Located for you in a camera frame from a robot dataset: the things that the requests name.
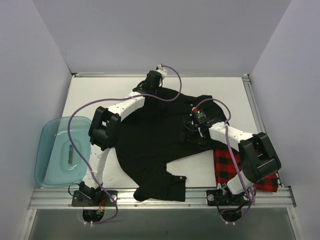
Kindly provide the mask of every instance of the gray floor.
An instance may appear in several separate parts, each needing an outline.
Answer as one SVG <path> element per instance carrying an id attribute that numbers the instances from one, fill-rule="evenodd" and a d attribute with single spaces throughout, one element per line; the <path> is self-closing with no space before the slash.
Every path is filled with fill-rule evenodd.
<path id="1" fill-rule="evenodd" d="M 30 240 L 292 240 L 285 208 L 251 209 L 235 226 L 217 209 L 120 210 L 108 223 L 84 226 L 81 210 L 38 210 Z"/>

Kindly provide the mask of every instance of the white table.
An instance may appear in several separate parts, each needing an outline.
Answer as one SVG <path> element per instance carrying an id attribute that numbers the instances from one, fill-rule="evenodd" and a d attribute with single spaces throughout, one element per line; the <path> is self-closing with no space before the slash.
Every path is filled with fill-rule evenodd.
<path id="1" fill-rule="evenodd" d="M 144 79 L 144 77 L 74 77 L 62 116 L 70 116 L 80 106 L 97 99 L 124 98 Z M 167 77 L 163 81 L 163 86 L 178 90 L 179 80 L 176 77 Z M 213 98 L 223 101 L 230 108 L 232 117 L 229 123 L 231 126 L 245 132 L 258 132 L 243 80 L 240 77 L 183 77 L 181 92 L 195 97 L 212 95 Z M 93 104 L 81 110 L 77 116 L 92 119 L 97 107 L 108 107 L 114 103 L 116 102 L 108 101 Z M 221 107 L 227 116 L 228 112 L 222 105 Z M 187 188 L 216 186 L 211 150 L 170 162 L 167 164 L 167 171 L 173 175 L 186 176 Z M 121 169 L 114 149 L 110 151 L 106 160 L 103 186 L 110 189 L 138 187 Z"/>

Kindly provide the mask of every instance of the blue plastic container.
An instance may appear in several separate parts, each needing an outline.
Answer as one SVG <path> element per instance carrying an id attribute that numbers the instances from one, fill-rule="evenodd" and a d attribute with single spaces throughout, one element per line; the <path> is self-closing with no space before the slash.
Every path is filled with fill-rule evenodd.
<path id="1" fill-rule="evenodd" d="M 35 182 L 41 187 L 57 188 L 78 184 L 86 174 L 87 165 L 68 138 L 69 119 L 53 119 L 42 129 L 34 170 Z M 75 116 L 70 126 L 71 137 L 87 160 L 91 151 L 88 135 L 90 125 L 88 118 Z"/>

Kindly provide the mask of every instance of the white wall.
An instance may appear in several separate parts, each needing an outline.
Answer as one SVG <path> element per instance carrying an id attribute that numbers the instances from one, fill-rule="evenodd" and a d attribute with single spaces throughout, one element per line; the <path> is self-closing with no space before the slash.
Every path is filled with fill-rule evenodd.
<path id="1" fill-rule="evenodd" d="M 320 1 L 293 0 L 252 73 L 306 239 L 320 239 Z"/>
<path id="2" fill-rule="evenodd" d="M 31 0 L 0 4 L 0 239 L 18 238 L 42 127 L 62 113 L 71 74 Z"/>
<path id="3" fill-rule="evenodd" d="M 74 72 L 251 73 L 291 0 L 33 0 Z"/>

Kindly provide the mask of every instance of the red and black checkered cloth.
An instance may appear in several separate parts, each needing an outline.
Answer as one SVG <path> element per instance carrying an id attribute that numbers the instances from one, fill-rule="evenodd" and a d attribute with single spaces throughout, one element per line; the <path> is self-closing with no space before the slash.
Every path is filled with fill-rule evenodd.
<path id="1" fill-rule="evenodd" d="M 240 154 L 235 151 L 233 151 L 233 154 L 239 170 L 241 171 L 242 167 L 240 166 Z M 225 184 L 237 174 L 228 149 L 213 150 L 213 160 L 216 184 Z M 279 186 L 278 177 L 276 173 L 273 173 L 254 184 L 254 186 L 257 190 L 276 193 Z"/>

